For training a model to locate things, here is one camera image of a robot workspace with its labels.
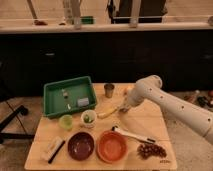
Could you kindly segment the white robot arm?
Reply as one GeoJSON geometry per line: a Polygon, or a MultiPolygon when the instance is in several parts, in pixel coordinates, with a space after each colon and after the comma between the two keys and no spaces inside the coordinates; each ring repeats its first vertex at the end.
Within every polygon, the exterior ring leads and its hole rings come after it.
{"type": "Polygon", "coordinates": [[[120,110],[127,112],[148,99],[171,112],[181,122],[213,145],[213,112],[184,101],[162,90],[163,82],[157,75],[139,79],[127,93],[120,110]]]}

